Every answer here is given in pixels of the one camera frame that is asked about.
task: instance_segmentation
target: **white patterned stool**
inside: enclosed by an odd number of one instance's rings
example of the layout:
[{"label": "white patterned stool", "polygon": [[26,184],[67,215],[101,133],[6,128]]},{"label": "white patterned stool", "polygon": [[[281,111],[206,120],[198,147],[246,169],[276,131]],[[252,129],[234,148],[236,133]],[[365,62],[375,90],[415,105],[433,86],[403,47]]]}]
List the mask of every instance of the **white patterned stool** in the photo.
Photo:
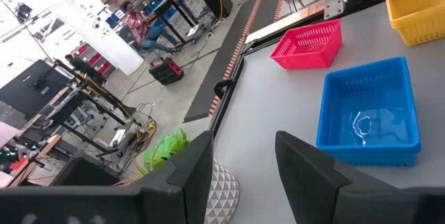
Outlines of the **white patterned stool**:
[{"label": "white patterned stool", "polygon": [[239,183],[221,163],[213,160],[213,174],[204,224],[226,224],[239,201]]}]

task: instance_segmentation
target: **black floor mat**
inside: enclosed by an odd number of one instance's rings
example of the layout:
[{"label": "black floor mat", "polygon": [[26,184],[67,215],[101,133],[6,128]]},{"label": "black floor mat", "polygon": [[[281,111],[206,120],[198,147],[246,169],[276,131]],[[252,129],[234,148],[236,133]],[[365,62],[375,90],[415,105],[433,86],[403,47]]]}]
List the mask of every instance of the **black floor mat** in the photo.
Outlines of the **black floor mat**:
[{"label": "black floor mat", "polygon": [[255,1],[256,0],[248,0],[241,5],[229,32],[222,42],[221,49],[218,51],[215,59],[210,65],[209,71],[207,71],[207,74],[184,117],[184,122],[190,122],[192,120],[198,120],[209,116],[209,109],[215,98],[213,86],[216,82],[223,79],[225,70],[234,54],[235,47],[241,38]]},{"label": "black floor mat", "polygon": [[253,21],[250,32],[253,33],[273,23],[275,11],[279,0],[262,0],[259,4],[257,16]]}]

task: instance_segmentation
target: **blue bin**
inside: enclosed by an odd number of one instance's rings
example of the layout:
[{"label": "blue bin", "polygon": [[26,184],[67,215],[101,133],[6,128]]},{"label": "blue bin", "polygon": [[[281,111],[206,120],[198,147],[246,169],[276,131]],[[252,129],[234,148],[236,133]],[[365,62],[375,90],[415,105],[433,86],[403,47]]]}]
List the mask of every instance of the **blue bin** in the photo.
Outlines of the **blue bin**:
[{"label": "blue bin", "polygon": [[406,59],[327,74],[316,145],[352,165],[413,166],[421,144]]}]

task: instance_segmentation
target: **green plastic bag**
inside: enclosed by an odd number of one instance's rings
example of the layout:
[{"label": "green plastic bag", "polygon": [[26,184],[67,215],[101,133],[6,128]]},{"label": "green plastic bag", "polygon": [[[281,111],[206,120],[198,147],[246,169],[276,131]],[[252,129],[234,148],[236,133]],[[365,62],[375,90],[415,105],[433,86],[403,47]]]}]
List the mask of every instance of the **green plastic bag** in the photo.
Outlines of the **green plastic bag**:
[{"label": "green plastic bag", "polygon": [[149,172],[153,171],[184,148],[186,144],[187,134],[181,128],[175,129],[172,134],[162,135],[153,150],[144,152],[144,167]]}]

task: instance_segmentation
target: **pink plastic basket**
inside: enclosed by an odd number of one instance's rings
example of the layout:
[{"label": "pink plastic basket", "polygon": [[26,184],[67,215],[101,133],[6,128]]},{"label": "pink plastic basket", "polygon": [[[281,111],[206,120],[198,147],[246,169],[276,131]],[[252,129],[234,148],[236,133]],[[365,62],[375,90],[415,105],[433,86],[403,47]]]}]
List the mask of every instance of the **pink plastic basket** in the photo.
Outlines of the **pink plastic basket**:
[{"label": "pink plastic basket", "polygon": [[284,69],[331,66],[341,46],[341,20],[288,30],[270,56]]}]

